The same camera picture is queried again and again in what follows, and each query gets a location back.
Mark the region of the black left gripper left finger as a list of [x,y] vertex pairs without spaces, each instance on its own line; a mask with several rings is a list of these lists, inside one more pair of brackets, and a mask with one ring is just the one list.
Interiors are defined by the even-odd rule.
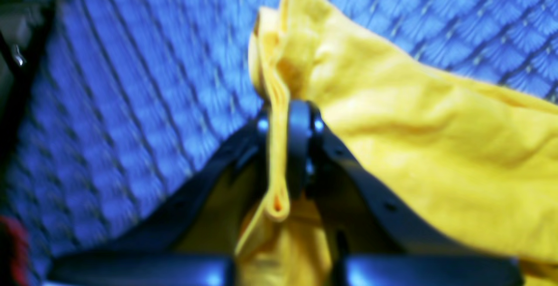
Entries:
[[267,188],[267,110],[120,238],[54,261],[48,286],[235,286],[242,219]]

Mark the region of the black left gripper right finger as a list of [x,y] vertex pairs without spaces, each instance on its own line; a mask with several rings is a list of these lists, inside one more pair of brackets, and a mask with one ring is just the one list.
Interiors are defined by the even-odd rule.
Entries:
[[317,206],[333,286],[522,286],[516,260],[442,234],[361,166],[317,106],[292,101],[286,181]]

